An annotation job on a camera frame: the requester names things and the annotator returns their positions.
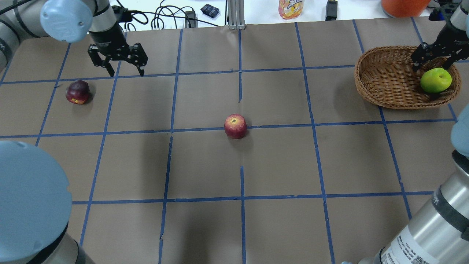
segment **white floor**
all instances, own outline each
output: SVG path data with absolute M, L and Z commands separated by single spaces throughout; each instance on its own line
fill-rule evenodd
M 304 0 L 303 13 L 295 19 L 283 20 L 278 13 L 278 0 L 244 0 L 244 16 L 246 24 L 272 24 L 272 23 L 287 23 L 287 22 L 304 22 L 304 21 L 323 21 L 325 20 L 325 6 L 327 0 Z M 117 0 L 110 0 L 111 5 L 118 5 Z M 155 12 L 159 7 L 160 0 L 120 0 L 122 5 L 128 9 L 135 9 L 140 11 Z M 200 8 L 205 4 L 220 9 L 220 15 L 212 19 L 204 15 Z M 381 0 L 338 0 L 338 20 L 348 19 L 369 19 L 369 18 L 386 18 L 388 17 L 381 8 Z M 225 17 L 225 0 L 164 0 L 162 6 L 173 5 L 177 7 L 190 6 L 193 7 L 197 13 L 197 18 L 200 20 L 208 21 L 217 25 L 224 25 Z M 431 12 L 427 8 L 421 16 L 428 16 Z M 178 13 L 177 16 L 184 16 L 183 13 Z M 165 21 L 165 29 L 175 28 L 174 19 L 163 17 Z M 184 19 L 176 19 L 177 27 L 181 28 L 184 25 Z M 149 24 L 141 25 L 134 22 L 138 31 L 151 30 Z M 199 22 L 198 27 L 211 26 Z

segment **light blue joint cap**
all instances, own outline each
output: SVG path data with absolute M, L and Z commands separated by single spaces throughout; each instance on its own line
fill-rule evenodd
M 67 186 L 48 153 L 0 141 L 0 263 L 32 256 L 60 236 L 72 210 Z
M 458 122 L 451 130 L 451 143 L 459 153 L 469 157 L 469 105 L 459 114 Z
M 41 25 L 56 40 L 82 40 L 93 23 L 93 13 L 81 0 L 48 0 L 41 9 Z

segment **chip bag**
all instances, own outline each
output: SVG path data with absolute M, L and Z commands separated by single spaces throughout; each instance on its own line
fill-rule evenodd
M 292 19 L 303 11 L 304 0 L 280 0 L 279 14 L 283 19 Z

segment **brown basket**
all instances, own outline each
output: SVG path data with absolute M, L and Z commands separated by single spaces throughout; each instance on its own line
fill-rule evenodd
M 452 65 L 448 72 L 451 86 L 441 93 L 425 93 L 420 87 L 424 72 L 441 67 L 445 58 L 436 58 L 412 70 L 410 55 L 414 46 L 377 47 L 365 52 L 355 65 L 355 85 L 367 101 L 386 108 L 422 109 L 439 107 L 456 98 L 461 88 L 461 77 Z

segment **white label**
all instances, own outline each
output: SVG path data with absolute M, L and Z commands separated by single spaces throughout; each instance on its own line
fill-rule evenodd
M 383 264 L 438 264 L 439 261 L 417 244 L 406 226 L 381 254 Z

